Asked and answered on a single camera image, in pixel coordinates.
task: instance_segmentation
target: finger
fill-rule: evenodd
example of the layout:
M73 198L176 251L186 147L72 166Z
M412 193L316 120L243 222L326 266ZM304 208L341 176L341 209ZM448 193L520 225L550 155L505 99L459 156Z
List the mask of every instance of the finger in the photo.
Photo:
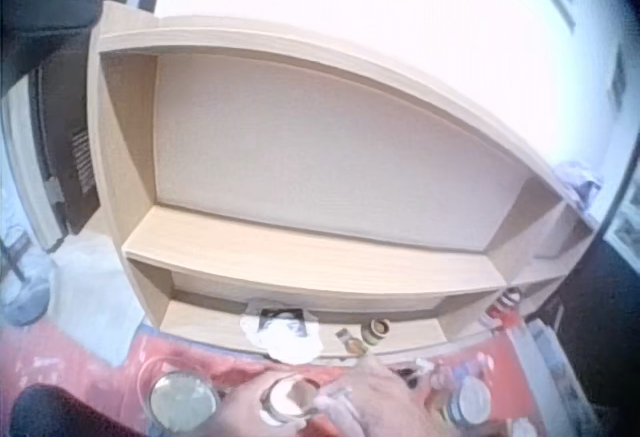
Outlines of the finger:
M425 399L431 395L431 374L419 376L418 385L412 393L417 402L424 403Z
M293 372L270 370L268 372L260 374L257 377L254 377L249 382L238 387L238 389L251 389L256 392L263 391L275 384L278 380L284 379L286 377L291 377L292 375L294 375Z
M342 376L324 387L321 387L318 391L318 395L332 396L334 394L348 391L351 387L349 382L350 378L348 375Z
M292 437L295 436L299 430L304 429L307 426L306 420L294 420L279 427L274 427L273 432L269 432L270 437Z
M364 372L368 375L378 375L381 377L388 377L393 372L387 368L382 361L372 353L368 353L358 360L358 363L354 367L356 372Z
M360 422L355 415L344 405L344 401L334 400L324 395L318 396L313 404L319 411L327 414L329 420L336 426L340 435L348 437L365 437Z

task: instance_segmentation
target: paint container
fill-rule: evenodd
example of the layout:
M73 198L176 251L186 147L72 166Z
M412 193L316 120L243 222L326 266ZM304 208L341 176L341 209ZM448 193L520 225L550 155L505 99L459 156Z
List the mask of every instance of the paint container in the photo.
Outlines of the paint container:
M374 346L384 339L391 330L391 323L387 319L373 319L367 324L362 324L360 330L362 340Z
M313 399L319 389L320 384L301 375L284 377L263 394L260 415L272 426L308 420L317 413Z
M491 413L491 392L476 377L465 377L462 386L434 407L439 416L453 427L464 429L487 421Z
M520 292L520 289L509 288L487 308L485 315L482 317L488 322L493 321L493 319L501 320L509 312L517 310L521 301L522 292Z
M347 329L336 332L336 337L338 337L342 345L344 345L345 350L350 354L360 356L366 354L369 350L368 347L364 345L364 342L352 336L351 332Z
M161 375L152 385L146 407L163 435L200 437L220 406L220 394L206 378L176 370Z

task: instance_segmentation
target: wooden plank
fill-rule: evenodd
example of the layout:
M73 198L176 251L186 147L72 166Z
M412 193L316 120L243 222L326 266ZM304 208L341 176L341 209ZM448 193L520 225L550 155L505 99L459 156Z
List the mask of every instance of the wooden plank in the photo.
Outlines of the wooden plank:
M273 288L265 288L249 283L227 282L226 279L216 279L215 283L210 277L183 274L173 272L173 286L176 291L192 294L201 294L209 297L217 297L235 302L248 302L259 291L260 298L282 302L295 307L309 310L321 310L331 312L351 312L354 306L354 297L340 297L332 294L318 295L317 293L302 293L298 290L282 291ZM368 312L395 312L412 310L429 310L435 308L444 297L425 298L421 296L394 298L389 296L384 299L367 298Z
M254 347L240 328L240 315L245 308L244 305L213 299L203 301L197 297L194 299L194 296L180 295L180 297L184 300L172 300L169 304L160 326L163 332L226 349L265 353ZM345 320L340 321L339 316L336 315L325 316L315 312L314 315L320 322L320 339L324 346L321 356L352 357L345 351L335 334L346 328L351 335L360 338L360 325L354 323L353 316L344 315ZM390 320L391 332L373 349L376 354L392 354L446 342L437 319L395 320L391 318Z
M93 30L87 69L87 119L96 185L109 234L118 248L155 203L153 104L156 57L112 55L102 58L97 42L102 22L128 28L129 9L107 12ZM147 317L159 325L173 289L171 272L132 266L118 252L125 273Z
M354 300L423 297L505 285L483 255L436 252L261 226L155 206L123 246L130 259L260 288Z
M533 259L522 272L511 282L513 286L521 286L566 277L570 269L561 258Z

